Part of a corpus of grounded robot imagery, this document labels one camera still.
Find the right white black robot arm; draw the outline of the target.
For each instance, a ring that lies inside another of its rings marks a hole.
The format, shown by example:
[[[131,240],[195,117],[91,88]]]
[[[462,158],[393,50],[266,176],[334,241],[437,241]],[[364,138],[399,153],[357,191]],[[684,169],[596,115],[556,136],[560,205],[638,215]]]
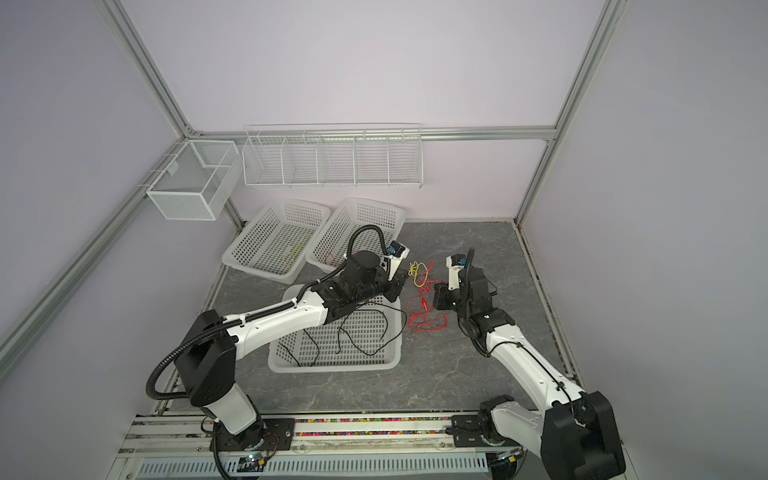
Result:
[[[608,398],[560,373],[494,306],[480,268],[456,265],[436,284],[433,305],[456,313],[460,329],[486,358],[500,362],[527,392],[529,410],[510,396],[484,402],[481,429],[493,442],[512,440],[538,456],[552,479],[613,479],[626,471],[618,425]]]

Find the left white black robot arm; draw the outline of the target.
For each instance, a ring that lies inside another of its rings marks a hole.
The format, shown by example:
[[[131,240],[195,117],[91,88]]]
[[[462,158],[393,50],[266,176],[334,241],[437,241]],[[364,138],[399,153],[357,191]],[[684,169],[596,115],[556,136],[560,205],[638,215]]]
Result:
[[[281,303],[222,316],[201,313],[182,342],[151,371],[145,394],[156,400],[186,399],[215,422],[212,441],[231,442],[254,450],[267,428],[254,402],[237,385],[237,361],[291,333],[330,324],[355,313],[376,297],[398,300],[406,274],[401,263],[409,249],[397,240],[381,240],[381,251],[357,250],[366,231],[383,233],[368,224],[355,230],[346,257],[325,276],[300,287]]]

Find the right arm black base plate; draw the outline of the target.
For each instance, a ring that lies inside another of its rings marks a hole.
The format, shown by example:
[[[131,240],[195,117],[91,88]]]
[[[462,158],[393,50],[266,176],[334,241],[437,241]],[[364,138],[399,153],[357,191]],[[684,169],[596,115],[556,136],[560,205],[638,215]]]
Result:
[[[518,443],[513,440],[492,439],[490,435],[484,434],[477,414],[453,415],[450,418],[450,425],[445,428],[445,434],[451,436],[454,445],[459,448],[518,446]]]

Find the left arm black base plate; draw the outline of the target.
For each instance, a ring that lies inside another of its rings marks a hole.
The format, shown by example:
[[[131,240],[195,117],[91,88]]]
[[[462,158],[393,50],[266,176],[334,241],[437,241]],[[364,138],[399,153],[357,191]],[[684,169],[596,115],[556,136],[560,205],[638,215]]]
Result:
[[[284,451],[291,448],[296,422],[291,417],[267,418],[257,421],[243,432],[233,435],[216,423],[213,439],[219,451]]]

